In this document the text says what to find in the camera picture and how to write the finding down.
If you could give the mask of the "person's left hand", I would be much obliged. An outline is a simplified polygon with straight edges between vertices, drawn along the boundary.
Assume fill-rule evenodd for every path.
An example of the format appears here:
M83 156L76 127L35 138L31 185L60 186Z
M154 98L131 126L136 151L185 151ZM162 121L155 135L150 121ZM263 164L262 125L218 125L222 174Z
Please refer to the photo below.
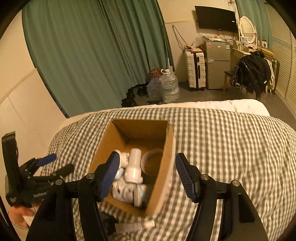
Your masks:
M8 215L13 226L21 229L28 229L29 226L25 222L23 216L34 216L35 211L22 205L16 205L16 206L9 207Z

